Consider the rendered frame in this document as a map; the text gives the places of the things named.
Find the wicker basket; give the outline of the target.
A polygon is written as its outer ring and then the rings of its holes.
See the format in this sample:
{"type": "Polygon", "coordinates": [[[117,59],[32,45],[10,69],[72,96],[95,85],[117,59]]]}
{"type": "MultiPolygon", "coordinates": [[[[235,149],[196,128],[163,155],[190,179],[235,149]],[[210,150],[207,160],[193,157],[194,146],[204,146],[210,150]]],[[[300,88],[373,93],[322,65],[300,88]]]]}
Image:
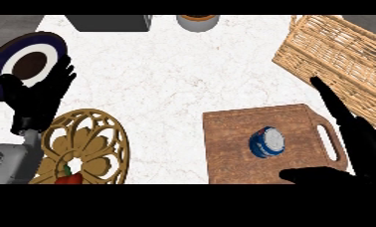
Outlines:
{"type": "Polygon", "coordinates": [[[291,15],[271,62],[305,84],[317,76],[376,127],[374,33],[334,15],[291,15]]]}

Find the red pepper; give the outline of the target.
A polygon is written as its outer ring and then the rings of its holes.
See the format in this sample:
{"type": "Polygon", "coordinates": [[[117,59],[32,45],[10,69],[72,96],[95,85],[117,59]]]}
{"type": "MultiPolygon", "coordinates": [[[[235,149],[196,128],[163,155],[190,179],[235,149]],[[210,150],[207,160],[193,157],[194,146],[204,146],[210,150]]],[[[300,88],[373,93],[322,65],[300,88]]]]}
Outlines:
{"type": "Polygon", "coordinates": [[[63,165],[63,170],[57,174],[56,184],[81,184],[82,183],[81,172],[72,172],[67,164],[63,165]]]}

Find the brown wooden cutting board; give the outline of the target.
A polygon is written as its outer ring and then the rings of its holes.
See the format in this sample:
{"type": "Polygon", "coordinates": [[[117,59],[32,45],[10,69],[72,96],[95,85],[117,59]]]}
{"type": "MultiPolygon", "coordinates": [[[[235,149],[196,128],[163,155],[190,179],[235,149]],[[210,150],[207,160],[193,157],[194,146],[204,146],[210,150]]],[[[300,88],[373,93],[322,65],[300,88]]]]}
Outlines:
{"type": "Polygon", "coordinates": [[[207,182],[278,184],[289,168],[348,165],[327,119],[306,105],[202,115],[207,182]]]}

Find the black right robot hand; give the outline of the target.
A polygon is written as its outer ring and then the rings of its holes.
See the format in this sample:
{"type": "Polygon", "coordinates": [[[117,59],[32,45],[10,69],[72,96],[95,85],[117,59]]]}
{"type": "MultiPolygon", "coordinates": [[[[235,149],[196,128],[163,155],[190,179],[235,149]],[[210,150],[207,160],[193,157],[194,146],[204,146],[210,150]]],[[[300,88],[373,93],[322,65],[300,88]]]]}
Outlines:
{"type": "Polygon", "coordinates": [[[297,185],[376,185],[376,128],[361,116],[350,114],[320,78],[311,77],[309,83],[336,119],[355,174],[320,166],[283,169],[278,177],[297,185]]]}

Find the grey cylindrical pot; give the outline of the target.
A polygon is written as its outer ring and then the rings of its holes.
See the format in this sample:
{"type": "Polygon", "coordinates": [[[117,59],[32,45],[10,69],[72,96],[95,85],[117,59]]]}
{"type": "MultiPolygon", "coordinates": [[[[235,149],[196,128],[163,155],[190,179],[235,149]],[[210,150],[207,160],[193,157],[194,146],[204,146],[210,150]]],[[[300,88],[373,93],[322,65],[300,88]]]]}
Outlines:
{"type": "Polygon", "coordinates": [[[178,24],[190,32],[204,32],[207,31],[218,22],[218,15],[207,15],[200,17],[193,17],[188,15],[176,15],[178,24]]]}

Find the gold ornate round trivet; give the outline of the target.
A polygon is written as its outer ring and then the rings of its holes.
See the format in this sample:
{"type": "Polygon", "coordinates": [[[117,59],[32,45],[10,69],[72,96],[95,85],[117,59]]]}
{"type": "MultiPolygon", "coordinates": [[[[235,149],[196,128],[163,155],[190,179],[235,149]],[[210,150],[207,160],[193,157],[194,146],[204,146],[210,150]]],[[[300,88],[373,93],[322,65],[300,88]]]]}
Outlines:
{"type": "Polygon", "coordinates": [[[117,120],[94,109],[57,116],[41,134],[44,157],[31,184],[53,184],[67,176],[79,159],[84,184],[123,184],[129,167],[129,143],[117,120]]]}

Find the blue and white can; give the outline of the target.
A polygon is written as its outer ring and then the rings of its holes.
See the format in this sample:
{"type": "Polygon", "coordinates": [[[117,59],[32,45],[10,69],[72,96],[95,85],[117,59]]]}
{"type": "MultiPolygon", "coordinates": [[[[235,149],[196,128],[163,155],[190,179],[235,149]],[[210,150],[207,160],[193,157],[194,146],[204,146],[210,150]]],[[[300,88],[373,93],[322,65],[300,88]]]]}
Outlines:
{"type": "Polygon", "coordinates": [[[249,138],[249,150],[259,158],[268,158],[284,151],[284,137],[272,126],[265,126],[249,138]]]}

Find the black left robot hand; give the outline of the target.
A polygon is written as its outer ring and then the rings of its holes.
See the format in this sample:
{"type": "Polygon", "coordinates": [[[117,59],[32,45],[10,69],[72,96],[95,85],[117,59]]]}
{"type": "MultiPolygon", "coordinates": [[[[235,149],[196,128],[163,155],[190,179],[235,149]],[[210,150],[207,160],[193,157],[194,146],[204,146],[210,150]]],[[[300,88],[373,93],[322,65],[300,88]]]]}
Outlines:
{"type": "Polygon", "coordinates": [[[54,119],[60,99],[76,78],[70,57],[64,55],[45,79],[28,88],[10,74],[0,76],[0,86],[7,106],[14,111],[10,132],[22,135],[28,129],[42,132],[54,119]]]}

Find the dark grey box appliance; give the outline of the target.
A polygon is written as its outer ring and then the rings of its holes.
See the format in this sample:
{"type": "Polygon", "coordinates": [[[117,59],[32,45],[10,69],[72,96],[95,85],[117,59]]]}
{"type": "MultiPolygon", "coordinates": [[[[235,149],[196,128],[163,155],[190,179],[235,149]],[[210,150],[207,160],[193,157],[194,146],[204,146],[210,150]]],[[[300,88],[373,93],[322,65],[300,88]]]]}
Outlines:
{"type": "Polygon", "coordinates": [[[67,15],[79,32],[147,32],[151,15],[67,15]]]}

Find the blue and white plate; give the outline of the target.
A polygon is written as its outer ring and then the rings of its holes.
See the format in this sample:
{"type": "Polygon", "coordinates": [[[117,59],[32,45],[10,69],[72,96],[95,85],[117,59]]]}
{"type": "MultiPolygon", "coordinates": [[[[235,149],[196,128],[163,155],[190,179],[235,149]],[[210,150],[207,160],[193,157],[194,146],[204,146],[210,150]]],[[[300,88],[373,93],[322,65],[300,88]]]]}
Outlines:
{"type": "Polygon", "coordinates": [[[67,53],[63,38],[51,32],[28,33],[0,47],[0,76],[11,74],[26,87],[41,82],[67,53]]]}

